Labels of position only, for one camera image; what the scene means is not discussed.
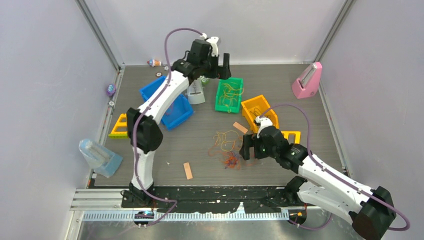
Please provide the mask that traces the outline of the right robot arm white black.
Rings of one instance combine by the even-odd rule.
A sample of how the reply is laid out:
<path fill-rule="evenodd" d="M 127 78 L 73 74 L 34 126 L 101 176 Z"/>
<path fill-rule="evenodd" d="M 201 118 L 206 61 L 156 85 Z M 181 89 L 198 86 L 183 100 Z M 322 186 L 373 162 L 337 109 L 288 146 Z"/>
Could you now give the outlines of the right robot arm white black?
<path fill-rule="evenodd" d="M 301 144 L 289 143 L 274 126 L 260 133 L 245 134 L 239 151 L 244 160 L 273 158 L 297 175 L 285 186 L 291 205 L 301 202 L 318 206 L 351 224 L 366 240 L 380 240 L 396 218 L 391 193 L 371 188 L 336 171 Z"/>

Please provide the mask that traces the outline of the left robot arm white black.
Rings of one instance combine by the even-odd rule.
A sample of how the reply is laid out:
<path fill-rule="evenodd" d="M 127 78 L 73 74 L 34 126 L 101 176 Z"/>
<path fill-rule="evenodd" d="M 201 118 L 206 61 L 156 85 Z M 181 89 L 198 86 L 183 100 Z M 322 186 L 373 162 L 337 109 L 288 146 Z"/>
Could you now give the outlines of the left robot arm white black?
<path fill-rule="evenodd" d="M 164 137 L 159 123 L 165 112 L 199 77 L 224 80 L 231 77 L 229 53 L 223 55 L 223 64 L 219 65 L 219 44 L 217 36 L 195 39 L 186 56 L 172 64 L 169 74 L 153 95 L 137 109 L 131 107 L 126 112 L 128 136 L 134 153 L 129 199 L 141 207 L 148 207 L 154 199 L 151 192 L 153 162 Z"/>

